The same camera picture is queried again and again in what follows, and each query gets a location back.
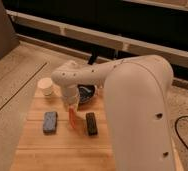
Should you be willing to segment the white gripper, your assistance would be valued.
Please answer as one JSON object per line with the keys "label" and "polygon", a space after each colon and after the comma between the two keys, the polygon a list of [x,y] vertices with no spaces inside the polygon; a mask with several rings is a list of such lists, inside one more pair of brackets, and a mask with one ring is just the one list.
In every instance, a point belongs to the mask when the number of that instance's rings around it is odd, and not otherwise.
{"label": "white gripper", "polygon": [[61,87],[61,98],[66,107],[73,107],[79,110],[79,90],[77,87]]}

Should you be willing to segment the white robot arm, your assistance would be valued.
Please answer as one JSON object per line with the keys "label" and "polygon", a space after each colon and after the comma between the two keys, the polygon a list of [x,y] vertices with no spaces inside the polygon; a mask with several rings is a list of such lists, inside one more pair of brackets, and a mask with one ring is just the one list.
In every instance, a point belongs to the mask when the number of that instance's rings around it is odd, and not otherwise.
{"label": "white robot arm", "polygon": [[145,55],[86,67],[68,61],[52,80],[68,104],[79,84],[103,88],[117,171],[176,171],[167,105],[173,70],[166,59]]}

